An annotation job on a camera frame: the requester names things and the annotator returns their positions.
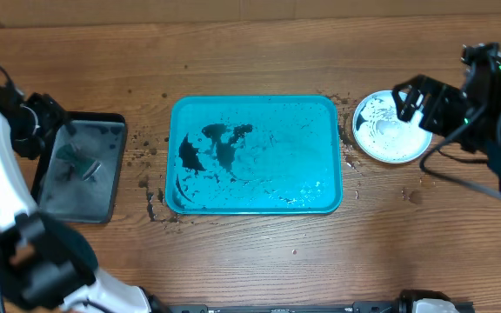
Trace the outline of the light blue speckled plate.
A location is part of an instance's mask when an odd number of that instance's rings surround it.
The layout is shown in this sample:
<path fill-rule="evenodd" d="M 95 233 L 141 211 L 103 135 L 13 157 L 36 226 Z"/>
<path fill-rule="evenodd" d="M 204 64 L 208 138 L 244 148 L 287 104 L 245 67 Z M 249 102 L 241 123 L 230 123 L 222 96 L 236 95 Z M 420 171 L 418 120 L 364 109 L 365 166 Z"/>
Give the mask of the light blue speckled plate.
<path fill-rule="evenodd" d="M 374 92 L 357 106 L 352 133 L 359 148 L 384 163 L 408 163 L 422 156 L 431 144 L 432 134 L 418 125 L 416 112 L 409 122 L 397 118 L 390 90 Z"/>

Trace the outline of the teal sponge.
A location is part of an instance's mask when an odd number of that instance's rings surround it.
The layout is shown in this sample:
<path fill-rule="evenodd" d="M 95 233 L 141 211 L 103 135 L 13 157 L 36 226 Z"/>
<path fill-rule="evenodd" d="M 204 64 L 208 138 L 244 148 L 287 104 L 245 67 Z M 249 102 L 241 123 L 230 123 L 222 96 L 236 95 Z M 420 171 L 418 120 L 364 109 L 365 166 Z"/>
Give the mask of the teal sponge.
<path fill-rule="evenodd" d="M 89 179 L 101 166 L 98 160 L 86 156 L 72 143 L 59 148 L 56 158 L 70 165 L 82 180 Z"/>

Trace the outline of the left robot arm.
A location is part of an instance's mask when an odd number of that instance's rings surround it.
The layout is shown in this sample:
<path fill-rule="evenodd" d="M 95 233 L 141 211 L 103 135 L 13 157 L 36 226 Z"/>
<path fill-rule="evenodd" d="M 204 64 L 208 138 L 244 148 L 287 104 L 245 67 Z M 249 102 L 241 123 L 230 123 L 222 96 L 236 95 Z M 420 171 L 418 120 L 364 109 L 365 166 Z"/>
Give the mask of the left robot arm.
<path fill-rule="evenodd" d="M 61 128 L 76 132 L 49 95 L 25 98 L 12 79 L 0 84 L 0 311 L 6 301 L 23 310 L 169 311 L 145 289 L 102 270 L 80 233 L 39 209 L 17 158 L 44 154 Z"/>

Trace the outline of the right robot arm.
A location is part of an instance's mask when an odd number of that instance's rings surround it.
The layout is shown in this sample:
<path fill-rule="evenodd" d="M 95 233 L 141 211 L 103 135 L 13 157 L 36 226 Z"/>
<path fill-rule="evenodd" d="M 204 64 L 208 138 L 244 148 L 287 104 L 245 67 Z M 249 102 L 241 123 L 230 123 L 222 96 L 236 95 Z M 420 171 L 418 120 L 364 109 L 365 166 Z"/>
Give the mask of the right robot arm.
<path fill-rule="evenodd" d="M 409 122 L 416 112 L 422 113 L 420 128 L 443 137 L 431 154 L 450 143 L 470 153 L 484 153 L 482 162 L 498 177 L 499 187 L 493 190 L 447 176 L 425 163 L 419 164 L 421 171 L 501 200 L 501 52 L 496 43 L 466 47 L 461 61 L 467 67 L 461 88 L 425 75 L 395 85 L 391 95 L 397 117 Z"/>

